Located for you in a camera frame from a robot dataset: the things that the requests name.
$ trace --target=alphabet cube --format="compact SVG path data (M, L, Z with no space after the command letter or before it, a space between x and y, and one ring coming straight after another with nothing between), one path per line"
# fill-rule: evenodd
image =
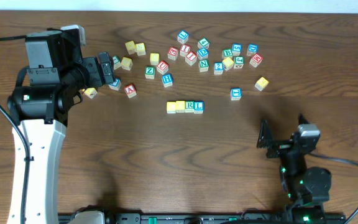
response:
M222 62L215 62L214 64L214 75L222 75L223 74L223 63Z
M233 58L233 52L231 51L231 49L224 49L222 51L222 58Z
M189 40L189 34L186 33L186 31L184 31L184 30L180 31L180 33L178 34L179 43L185 44L187 42L187 40Z
M168 51L168 58L176 60L179 56L179 50L176 47L170 47Z
M262 58L262 56L260 56L259 54L255 54L254 56L252 56L249 63L256 68L258 67L258 65L260 65L263 59L264 58Z
M190 52L186 55L186 59L185 61L187 62L187 64L189 64L190 66L194 65L194 63L196 63L197 61L197 55L194 54L194 52Z
M114 70L117 69L117 68L119 68L119 67L121 67L121 62L119 61L119 57L118 57L118 56L114 56L114 57L112 58L112 63L114 64L114 67L113 67Z
M262 77L256 82L255 87L259 91L262 91L267 86L267 84L269 84L269 81L267 81L264 77Z
M131 70L133 66L132 59L123 57L121 61L121 67L125 70Z
M234 69L242 68L243 66L244 66L244 57L243 56L234 57Z
M185 112L185 102L184 101L177 101L176 107L177 107L177 113Z
M160 62L160 54L151 53L150 54L150 64L151 65L158 65L159 62Z
M197 57L200 60L207 59L208 53L209 53L208 50L203 47L202 49L197 50Z
M253 56L257 52L258 52L258 45L256 44L248 45L247 56Z
M135 46L135 42L133 40L129 41L129 42L126 42L125 47L127 47L127 51L128 51L129 54L136 53L136 46Z
M167 102L167 113L176 113L176 112L177 112L177 103Z
M109 84L110 89L112 90L119 90L121 87L121 80L119 78L116 78L116 81Z
M166 74L161 76L162 83L164 84L164 87L172 86L173 85L173 79L171 74Z
M242 50L242 45L241 44L233 44L233 46L231 47L231 51L233 53L233 56L240 56L241 50Z
M85 94L87 97L93 99L94 96L96 96L96 94L98 94L98 92L96 91L95 88L87 88L87 89L85 90L84 94Z
M144 46L144 43L136 44L136 53L137 56L146 55L146 47Z
M209 68L209 62L207 59L205 60L200 60L200 62L198 63L198 69L200 70L200 72L207 72Z
M148 79L154 79L155 68L154 68L154 67L151 67L151 66L146 66L144 75L145 75L146 78L148 78Z
M194 113L194 101L186 101L185 113Z
M240 88L233 88L230 91L230 99L231 100L240 100L241 99L241 89Z
M194 102L194 114L201 114L204 112L204 102Z
M205 47L206 49L209 48L209 41L207 38L202 38L201 40L198 41L198 44L197 44L198 48L201 49L203 47Z
M189 54L190 49L191 49L191 47L190 47L189 45L183 44L183 45L180 47L180 53L179 53L180 56L186 57L186 55Z
M157 65L157 71L159 73L161 73L161 75L165 74L169 69L169 66L166 62L161 61L158 65Z
M129 98L136 96L136 89L132 84L125 86L125 92Z
M222 62L223 62L225 71L228 71L234 65L234 62L231 58L226 58Z

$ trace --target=wooden table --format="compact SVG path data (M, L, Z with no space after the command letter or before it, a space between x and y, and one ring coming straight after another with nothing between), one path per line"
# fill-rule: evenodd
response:
M114 211L241 212L249 207L281 209L288 198L280 186L278 159L255 147L261 118L277 138L296 130L299 112L321 130L318 152L358 161L358 15L154 12L0 11L0 37L80 24L86 30L85 57L108 51L127 56L124 43L144 42L147 56L131 55L132 70L119 69L123 87L107 86L70 110L59 169L58 210L89 204ZM238 42L259 44L264 61L222 76L200 73L183 57L167 59L177 34L188 43L207 37L209 62ZM151 52L160 53L175 82L164 88L157 75L146 80ZM0 42L0 102L6 106L16 74L27 65L23 40ZM255 82L270 83L260 92ZM242 88L231 101L233 87ZM167 114L166 102L202 100L204 114ZM11 126L0 114L0 223L11 201L14 150ZM358 169L306 157L308 166L333 174L327 212L347 216L358 206ZM353 223L358 223L358 216Z

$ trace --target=white wall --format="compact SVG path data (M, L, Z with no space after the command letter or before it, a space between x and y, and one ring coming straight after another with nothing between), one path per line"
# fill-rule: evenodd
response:
M0 9L358 13L358 0L0 0Z

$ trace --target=toy block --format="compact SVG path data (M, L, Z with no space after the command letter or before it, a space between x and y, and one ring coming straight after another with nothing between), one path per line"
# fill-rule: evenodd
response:
M197 62L197 55L194 54L194 52L190 52L186 55L185 61L187 62L187 64L192 66L194 65L194 63Z
M116 78L116 81L114 81L113 83L109 84L110 89L112 90L119 90L119 88L121 87L121 80L119 78Z
M231 51L231 49L224 49L222 51L222 58L233 58L233 52Z
M222 62L215 62L214 64L214 75L222 75L223 74L223 63Z
M187 40L189 40L189 34L186 33L186 31L184 31L184 30L180 31L180 33L178 34L179 43L185 44L187 42Z
M168 58L176 60L179 56L179 50L176 47L170 47L168 51Z
M200 72L207 72L209 68L209 62L207 59L205 60L200 60L200 62L198 63L198 69L200 70Z
M164 84L164 87L172 86L173 85L173 79L171 74L166 74L161 76L162 83Z
M240 100L241 99L241 89L240 88L233 88L230 91L230 99L231 100Z
M204 112L204 102L194 102L194 114L201 114Z
M89 98L94 98L94 96L96 96L96 94L98 94L98 92L96 91L95 88L87 88L85 91L84 91L84 94L89 97Z
M234 69L242 68L243 66L244 66L244 57L243 56L234 57Z
M131 70L133 66L132 59L123 57L121 61L121 67L125 70Z
M185 113L194 113L194 101L186 101Z
M157 65L157 71L159 73L161 73L161 75L165 74L169 69L169 66L166 62L161 61L158 65Z
M184 113L185 112L185 102L184 101L177 101L177 113Z
M208 49L209 48L209 40L204 37L204 38L202 38L201 40L198 41L197 46L198 46L199 49L201 49L203 47Z
M247 56L253 56L256 53L258 53L258 45L256 44L248 45Z
M117 69L117 68L119 68L119 67L121 67L121 62L119 61L119 57L118 57L118 56L114 56L114 57L112 58L112 63L114 64L114 66L113 66L113 69L114 69L114 70Z
M233 56L240 56L242 50L241 44L233 44L231 47L231 52L233 53Z
M256 67L258 67L258 65L260 65L260 63L262 62L263 59L264 58L262 56L260 56L259 54L255 54L254 56L252 56L249 63L256 68Z
M200 60L207 59L208 58L208 50L205 48L197 50L197 57Z
M224 60L222 61L222 63L223 63L223 65L224 65L225 71L230 70L230 68L232 68L233 65L234 65L234 62L233 62L233 60L232 60L231 58L226 58L226 59L224 59Z
M144 46L144 43L136 44L136 53L137 56L146 55L146 47Z
M127 47L127 51L128 51L129 54L136 53L136 46L135 46L135 42L133 40L129 41L129 42L126 42L125 47Z
M262 77L256 82L255 87L259 91L262 91L267 86L267 84L269 84L269 81L267 81L264 77Z
M159 62L160 62L160 54L151 53L150 54L150 64L151 65L158 65Z
M167 102L167 113L177 113L176 102Z
M155 68L151 66L146 66L146 69L144 71L144 75L148 79L154 79L155 76Z
M190 49L191 49L191 47L190 47L189 45L183 44L183 45L180 47L180 53L179 53L180 56L186 57L186 55L189 54Z
M130 84L128 86L125 86L125 93L129 98L132 98L136 96L136 89L132 84Z

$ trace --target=wood grain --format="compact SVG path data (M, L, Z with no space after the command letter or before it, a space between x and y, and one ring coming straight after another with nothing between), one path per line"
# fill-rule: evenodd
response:
M123 84L135 83L135 98L104 86L71 109L60 159L60 212L88 204L145 213L281 209L288 199L279 163L255 148L261 118L278 138L288 138L302 112L322 132L318 152L358 161L358 15L0 11L0 37L68 24L85 28L85 57L102 51L128 56L128 40L144 42L147 56L131 55L132 71L116 72ZM193 50L198 39L210 40L210 63L234 42L259 44L264 61L222 76L211 68L199 73L183 57L167 59L169 47L180 46L181 29L190 33ZM151 52L169 63L172 87L164 88L160 75L145 79ZM22 40L0 43L4 106L27 63ZM263 92L254 88L261 76L270 82ZM230 101L232 87L243 89L240 101ZM203 100L204 114L166 114L168 100ZM11 127L0 115L0 223L10 206L12 149ZM350 215L358 206L358 169L307 161L333 173L326 211Z

